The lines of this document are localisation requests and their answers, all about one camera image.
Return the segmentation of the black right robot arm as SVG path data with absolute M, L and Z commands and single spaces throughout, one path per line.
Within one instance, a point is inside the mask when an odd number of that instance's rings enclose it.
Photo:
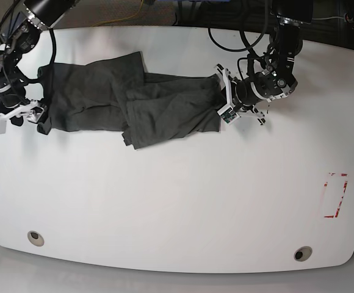
M 22 126 L 28 121 L 40 134 L 51 130 L 49 105 L 53 91 L 57 53 L 54 26 L 77 1 L 14 1 L 0 22 L 0 134 L 8 123 Z M 34 79 L 18 67 L 24 54 L 37 45 L 43 31 L 51 37 L 49 64 Z

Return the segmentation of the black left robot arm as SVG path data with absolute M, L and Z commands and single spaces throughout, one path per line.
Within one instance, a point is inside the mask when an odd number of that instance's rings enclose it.
M 257 109 L 262 101 L 268 103 L 291 95 L 298 82 L 293 75 L 295 57 L 302 50 L 303 40 L 300 25 L 312 21 L 312 1 L 265 1 L 264 28 L 267 30 L 269 16 L 276 18 L 277 26 L 270 36 L 270 42 L 262 55 L 257 55 L 254 47 L 258 42 L 249 43 L 244 29 L 240 37 L 247 52 L 246 75 L 232 76 L 230 71 L 220 64 L 216 66 L 225 85 L 225 105 L 218 115 L 227 124 L 240 117 L 253 117 L 263 125 L 265 115 Z

